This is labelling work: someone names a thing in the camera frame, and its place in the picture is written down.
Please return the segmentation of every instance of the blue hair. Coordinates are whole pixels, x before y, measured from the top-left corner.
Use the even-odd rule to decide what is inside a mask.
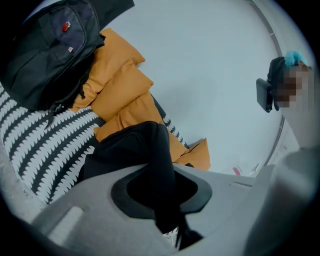
[[[300,51],[288,51],[284,56],[284,61],[286,67],[296,66],[298,61],[302,61],[308,66],[306,58],[302,56]]]

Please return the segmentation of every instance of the black and white patterned cushion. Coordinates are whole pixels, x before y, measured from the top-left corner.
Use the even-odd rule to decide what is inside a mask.
[[[184,139],[155,100],[168,130]],[[94,127],[105,122],[90,107],[57,114],[48,127],[48,111],[18,106],[0,85],[0,135],[15,172],[44,202],[50,204],[75,185],[87,154],[98,143]]]

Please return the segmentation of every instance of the black phone holder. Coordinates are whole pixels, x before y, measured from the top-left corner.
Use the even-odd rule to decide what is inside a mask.
[[[261,78],[256,80],[256,101],[265,112],[269,113],[272,110],[274,98],[271,84]]]

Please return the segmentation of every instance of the black backpack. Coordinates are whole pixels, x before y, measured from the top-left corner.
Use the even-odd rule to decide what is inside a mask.
[[[0,70],[5,91],[29,110],[70,107],[104,45],[94,7],[62,0],[31,16],[16,33]]]

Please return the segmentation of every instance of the person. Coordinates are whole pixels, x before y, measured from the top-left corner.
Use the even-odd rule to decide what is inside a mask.
[[[312,72],[307,60],[299,51],[289,51],[285,57],[271,61],[267,82],[271,84],[274,108],[289,108],[295,102],[301,90],[308,86],[308,78]]]

